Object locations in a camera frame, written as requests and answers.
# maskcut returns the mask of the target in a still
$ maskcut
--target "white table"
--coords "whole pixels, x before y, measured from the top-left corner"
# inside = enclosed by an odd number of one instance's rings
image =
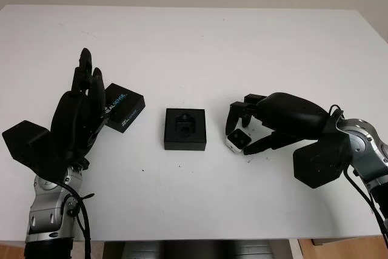
[[[388,45],[355,11],[8,5],[0,11],[0,130],[50,128],[83,47],[105,85],[145,96],[126,133],[105,127],[87,155],[82,194],[92,240],[342,237],[379,233],[343,177],[310,189],[292,152],[224,145],[229,104],[288,92],[388,140]],[[205,152],[165,151],[166,107],[206,110]],[[253,135],[268,131],[254,125]],[[24,240],[33,172],[0,143],[0,240]]]

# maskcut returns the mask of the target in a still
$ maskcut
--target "black square object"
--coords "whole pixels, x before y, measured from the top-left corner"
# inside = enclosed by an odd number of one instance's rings
[[[204,109],[166,109],[165,150],[205,151],[205,147]]]
[[[144,97],[136,92],[111,83],[105,89],[107,126],[124,133],[146,106]]]

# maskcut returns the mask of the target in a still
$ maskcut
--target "robotic hand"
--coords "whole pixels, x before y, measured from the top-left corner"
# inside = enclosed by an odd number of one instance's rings
[[[92,56],[84,49],[72,89],[60,99],[51,130],[22,121],[2,133],[13,159],[37,174],[25,240],[26,258],[70,258],[76,219],[85,237],[85,257],[90,258],[89,220],[82,201],[92,195],[81,198],[77,191],[82,183],[81,171],[89,166],[85,155],[109,118],[104,109],[101,71],[95,68],[92,74]]]
[[[243,103],[230,105],[226,135],[233,134],[239,118],[242,126],[247,127],[252,116],[273,132],[246,146],[245,155],[279,149],[302,140],[317,140],[294,151],[295,178],[316,188],[337,179],[343,172],[374,211],[388,247],[388,146],[371,124],[361,119],[345,119],[337,105],[326,112],[308,100],[286,93],[249,94]],[[363,181],[369,197],[350,179],[349,165]],[[373,199],[380,206],[384,222]]]

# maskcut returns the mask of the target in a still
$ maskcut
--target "black cable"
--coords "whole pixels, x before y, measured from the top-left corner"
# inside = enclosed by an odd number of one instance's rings
[[[373,197],[371,196],[371,194],[369,194],[369,198],[370,198],[370,201],[372,202],[372,206],[373,206],[371,208],[373,210],[373,213],[375,214],[376,220],[378,222],[378,226],[380,227],[380,231],[383,234],[384,241],[386,242],[386,246],[388,248],[388,240],[387,240],[388,231],[387,231],[387,228],[385,227],[384,221],[383,221],[383,219],[381,218],[380,214],[378,213],[378,211],[376,209],[376,206],[375,206],[375,203],[374,203],[374,200],[373,200]]]
[[[82,226],[82,223],[81,223],[81,220],[79,219],[79,215],[78,215],[78,214],[76,215],[76,219],[77,219],[79,228],[81,229],[82,233],[84,233],[84,232],[85,232],[85,229],[84,229],[84,227]]]
[[[370,206],[371,210],[375,214],[378,226],[380,228],[381,234],[383,235],[383,238],[384,238],[384,242],[385,242],[386,247],[388,249],[388,240],[387,240],[388,231],[384,225],[384,221],[381,218],[381,215],[378,213],[378,211],[375,207],[375,204],[373,202],[373,198],[372,198],[372,196],[369,195],[370,196],[370,199],[369,199],[367,197],[367,195],[361,190],[361,188],[358,187],[356,182],[354,182],[354,180],[349,177],[349,174],[347,173],[348,168],[349,168],[349,164],[346,165],[346,167],[344,168],[344,176],[349,181],[349,183],[357,190],[357,192],[365,199],[365,201],[367,202],[367,204]]]
[[[85,238],[85,259],[90,259],[90,256],[91,256],[90,253],[92,251],[92,248],[90,245],[90,225],[89,225],[89,218],[87,216],[86,207],[85,207],[85,204],[83,202],[83,198],[81,198],[78,195],[77,191],[74,190],[71,186],[69,186],[63,182],[56,182],[56,184],[63,187],[67,191],[69,191],[72,194],[72,196],[75,198],[77,203],[79,204],[79,207],[81,208],[81,212],[82,212],[82,216],[84,218],[84,224],[85,224],[85,228],[82,232],[82,234],[84,235],[84,238]]]
[[[330,106],[330,109],[329,109],[329,115],[332,115],[332,110],[333,108],[336,107],[337,109],[341,110],[340,106],[337,105],[337,104],[333,104],[332,106]]]

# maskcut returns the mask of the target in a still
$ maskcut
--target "black holder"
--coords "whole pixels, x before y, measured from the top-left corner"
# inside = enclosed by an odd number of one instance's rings
[[[165,150],[205,151],[204,109],[166,109]]]

